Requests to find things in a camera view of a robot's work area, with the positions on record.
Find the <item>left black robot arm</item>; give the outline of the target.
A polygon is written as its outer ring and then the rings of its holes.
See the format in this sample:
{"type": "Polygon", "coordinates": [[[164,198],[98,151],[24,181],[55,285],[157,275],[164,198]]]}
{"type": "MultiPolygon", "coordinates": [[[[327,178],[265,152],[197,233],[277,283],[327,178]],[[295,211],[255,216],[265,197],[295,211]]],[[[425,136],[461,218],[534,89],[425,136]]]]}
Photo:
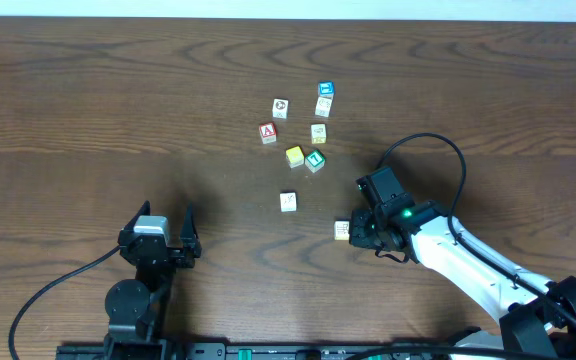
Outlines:
{"type": "Polygon", "coordinates": [[[153,215],[146,201],[120,230],[118,246],[119,254],[136,268],[136,274],[116,283],[106,295],[109,324],[101,358],[184,358],[183,347],[165,339],[162,332],[176,272],[192,268],[201,256],[193,209],[186,209],[179,244],[174,245],[168,219],[153,215]]]}

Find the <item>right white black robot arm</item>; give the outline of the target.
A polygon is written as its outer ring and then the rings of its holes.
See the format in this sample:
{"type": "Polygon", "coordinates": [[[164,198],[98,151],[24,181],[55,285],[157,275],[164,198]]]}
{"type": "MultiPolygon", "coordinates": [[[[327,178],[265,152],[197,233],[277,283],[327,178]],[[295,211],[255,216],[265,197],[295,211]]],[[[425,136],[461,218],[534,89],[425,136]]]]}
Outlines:
{"type": "Polygon", "coordinates": [[[576,278],[555,282],[501,255],[448,211],[399,195],[357,209],[348,225],[352,246],[431,269],[464,292],[500,328],[450,345],[394,345],[391,359],[576,359],[576,278]]]}

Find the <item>gift picture wooden block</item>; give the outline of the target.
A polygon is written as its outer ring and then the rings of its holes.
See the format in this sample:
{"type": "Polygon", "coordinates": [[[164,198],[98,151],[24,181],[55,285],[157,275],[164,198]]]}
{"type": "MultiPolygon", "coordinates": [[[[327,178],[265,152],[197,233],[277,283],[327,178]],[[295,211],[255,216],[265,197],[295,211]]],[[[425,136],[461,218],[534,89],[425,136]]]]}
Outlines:
{"type": "Polygon", "coordinates": [[[334,222],[334,239],[348,241],[350,239],[350,222],[338,220],[334,222]]]}

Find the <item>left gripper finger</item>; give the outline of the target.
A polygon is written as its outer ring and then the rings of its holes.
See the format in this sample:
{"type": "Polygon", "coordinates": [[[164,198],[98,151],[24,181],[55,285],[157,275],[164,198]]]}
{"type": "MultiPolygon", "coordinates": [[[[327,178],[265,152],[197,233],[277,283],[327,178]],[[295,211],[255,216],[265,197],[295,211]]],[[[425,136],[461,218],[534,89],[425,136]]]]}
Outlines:
{"type": "Polygon", "coordinates": [[[141,216],[149,216],[151,214],[151,205],[148,200],[146,200],[137,213],[132,217],[132,219],[122,228],[123,231],[133,232],[134,227],[141,216]]]}
{"type": "Polygon", "coordinates": [[[179,239],[185,248],[196,248],[199,244],[199,237],[194,224],[193,207],[191,204],[186,208],[179,239]]]}

